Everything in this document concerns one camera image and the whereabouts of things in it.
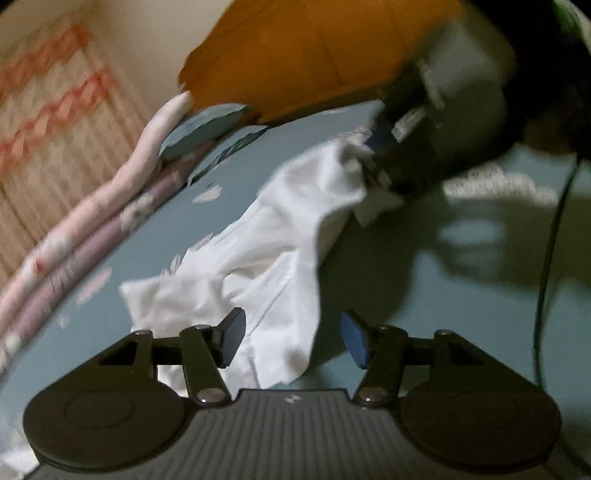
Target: pink blanket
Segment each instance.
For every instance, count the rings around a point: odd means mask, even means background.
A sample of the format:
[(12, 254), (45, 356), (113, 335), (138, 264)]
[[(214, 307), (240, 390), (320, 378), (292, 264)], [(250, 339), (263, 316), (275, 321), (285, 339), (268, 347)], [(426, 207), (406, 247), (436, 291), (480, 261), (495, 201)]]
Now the pink blanket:
[(0, 296), (0, 338), (46, 275), (141, 191), (156, 168), (162, 142), (190, 107), (189, 92), (167, 102), (146, 125), (134, 152), (113, 179), (82, 200), (29, 253)]
[(213, 142), (208, 142), (190, 160), (177, 160), (164, 167), (144, 194), (88, 237), (27, 298), (0, 342), (0, 377), (80, 279), (186, 184), (189, 174), (212, 146)]

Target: folded blanket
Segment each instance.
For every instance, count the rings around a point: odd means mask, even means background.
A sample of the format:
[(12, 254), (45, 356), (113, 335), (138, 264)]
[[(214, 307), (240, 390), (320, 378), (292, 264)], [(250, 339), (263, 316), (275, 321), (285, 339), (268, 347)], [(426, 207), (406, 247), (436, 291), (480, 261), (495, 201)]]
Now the folded blanket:
[(145, 193), (88, 237), (27, 298), (24, 307), (0, 342), (0, 375), (6, 371), (11, 359), (35, 338), (53, 309), (78, 281), (111, 253), (153, 211), (185, 186), (195, 165), (213, 147), (213, 143), (208, 142), (186, 158), (166, 165)]
[[(366, 151), (352, 138), (308, 150), (273, 174), (239, 220), (190, 248), (173, 275), (123, 283), (134, 329), (178, 335), (239, 306), (246, 336), (220, 371), (232, 394), (295, 380), (320, 321), (317, 267), (366, 197), (357, 160)], [(158, 379), (182, 391), (182, 369), (161, 368)]]
[(141, 191), (158, 163), (160, 145), (190, 107), (189, 92), (166, 103), (146, 125), (134, 152), (115, 176), (82, 200), (27, 255), (0, 296), (0, 338), (41, 280)]

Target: orange object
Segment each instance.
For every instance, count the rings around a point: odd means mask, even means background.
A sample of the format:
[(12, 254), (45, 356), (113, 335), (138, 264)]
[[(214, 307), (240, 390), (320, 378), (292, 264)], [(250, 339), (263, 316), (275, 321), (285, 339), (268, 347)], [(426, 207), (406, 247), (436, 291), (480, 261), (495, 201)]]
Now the orange object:
[(369, 98), (459, 0), (236, 0), (179, 74), (193, 108), (248, 103), (280, 122)]

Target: blue table surface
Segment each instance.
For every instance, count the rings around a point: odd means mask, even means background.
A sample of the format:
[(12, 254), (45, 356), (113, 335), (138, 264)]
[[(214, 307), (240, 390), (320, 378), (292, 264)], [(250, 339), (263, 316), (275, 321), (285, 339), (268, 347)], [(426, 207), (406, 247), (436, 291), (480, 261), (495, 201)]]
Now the blue table surface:
[[(277, 165), (362, 125), (377, 106), (368, 102), (272, 129), (159, 210), (95, 269), (112, 269), (104, 288), (79, 306), (82, 282), (22, 356), (0, 393), (0, 431), (18, 427), (36, 392), (129, 332), (118, 294), (121, 282), (158, 275), (175, 255), (240, 217)], [(498, 163), (507, 173), (527, 174), (537, 185), (560, 192), (573, 159), (517, 146)], [(218, 199), (193, 203), (218, 185)], [(311, 367), (294, 384), (278, 388), (355, 390), (363, 371), (339, 338), (344, 308), (355, 309), (372, 325), (389, 323), (411, 336), (454, 330), (531, 379), (535, 303), (553, 215), (553, 207), (448, 199), (437, 190), (366, 229), (351, 219), (320, 269), (322, 322)], [(558, 238), (543, 362), (548, 390), (563, 412), (564, 434), (591, 460), (590, 245), (591, 176), (585, 167)], [(425, 374), (408, 371), (406, 388)], [(0, 452), (9, 443), (0, 436)]]

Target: white cloth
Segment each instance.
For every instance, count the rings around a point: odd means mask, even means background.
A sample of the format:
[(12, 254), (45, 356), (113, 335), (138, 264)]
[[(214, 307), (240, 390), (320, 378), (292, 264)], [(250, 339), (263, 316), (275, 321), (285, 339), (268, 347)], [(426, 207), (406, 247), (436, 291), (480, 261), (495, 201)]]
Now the white cloth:
[[(169, 276), (123, 283), (133, 328), (155, 337), (218, 324), (246, 312), (246, 336), (228, 368), (228, 389), (290, 383), (308, 367), (320, 321), (317, 268), (350, 211), (366, 197), (360, 137), (329, 141), (283, 164), (242, 217), (190, 248)], [(159, 380), (185, 389), (177, 367)]]
[(28, 445), (5, 452), (0, 455), (0, 471), (2, 471), (3, 467), (8, 467), (18, 475), (10, 475), (7, 478), (0, 475), (0, 480), (23, 478), (24, 475), (31, 473), (38, 465), (39, 461), (35, 457), (33, 449)]

